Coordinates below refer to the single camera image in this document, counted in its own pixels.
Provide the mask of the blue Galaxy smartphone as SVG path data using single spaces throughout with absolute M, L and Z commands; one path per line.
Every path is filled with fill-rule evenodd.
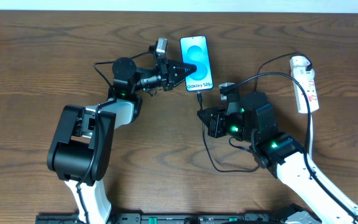
M 180 47 L 183 62 L 196 66 L 196 71 L 185 78 L 186 90 L 203 91 L 213 89 L 213 75 L 206 37 L 203 35 L 182 37 Z

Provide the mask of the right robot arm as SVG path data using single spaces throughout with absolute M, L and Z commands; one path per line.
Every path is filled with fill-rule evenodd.
M 230 93 L 227 101 L 226 107 L 197 112 L 209 136 L 249 142 L 258 166 L 298 194 L 323 223 L 358 223 L 358 205 L 321 172 L 296 139 L 279 130 L 265 93 Z

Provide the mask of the white USB charger plug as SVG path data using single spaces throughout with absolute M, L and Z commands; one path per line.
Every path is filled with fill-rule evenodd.
M 291 76 L 298 82 L 313 80 L 315 72 L 311 62 L 304 56 L 294 56 L 290 59 Z

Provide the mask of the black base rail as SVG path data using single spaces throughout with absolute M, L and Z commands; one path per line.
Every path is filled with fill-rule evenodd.
M 115 224 L 213 224 L 213 223 L 285 223 L 293 214 L 277 213 L 243 213 L 243 214 L 151 214 L 112 213 L 97 217 L 89 214 L 87 219 L 78 215 L 37 215 L 35 223 L 115 223 Z

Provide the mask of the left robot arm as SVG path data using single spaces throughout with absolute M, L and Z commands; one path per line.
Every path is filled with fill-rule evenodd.
M 142 97 L 137 91 L 170 91 L 196 72 L 196 65 L 155 57 L 153 68 L 137 67 L 132 57 L 111 61 L 114 80 L 108 98 L 94 106 L 66 105 L 47 157 L 48 169 L 70 188 L 79 208 L 57 223 L 112 223 L 112 203 L 103 177 L 107 171 L 114 131 L 139 116 Z

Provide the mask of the white power strip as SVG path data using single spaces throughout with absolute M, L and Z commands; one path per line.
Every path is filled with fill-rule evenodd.
M 306 80 L 299 82 L 303 91 L 306 93 L 308 103 L 310 105 L 310 111 L 314 112 L 319 109 L 318 95 L 316 92 L 316 85 L 313 80 Z M 300 87 L 295 83 L 294 85 L 296 105 L 299 113 L 307 113 L 306 100 L 303 96 L 303 92 Z

